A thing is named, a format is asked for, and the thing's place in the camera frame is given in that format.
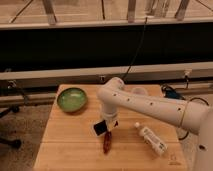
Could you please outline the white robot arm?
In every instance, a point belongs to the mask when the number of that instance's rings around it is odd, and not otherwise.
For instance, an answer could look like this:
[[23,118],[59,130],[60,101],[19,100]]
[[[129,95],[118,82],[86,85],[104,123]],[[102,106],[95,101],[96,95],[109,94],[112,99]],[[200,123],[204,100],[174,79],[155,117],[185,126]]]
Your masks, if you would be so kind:
[[213,107],[201,103],[171,98],[154,97],[126,92],[118,77],[110,79],[97,91],[101,101],[101,116],[112,122],[117,107],[145,114],[198,136],[193,171],[213,171]]

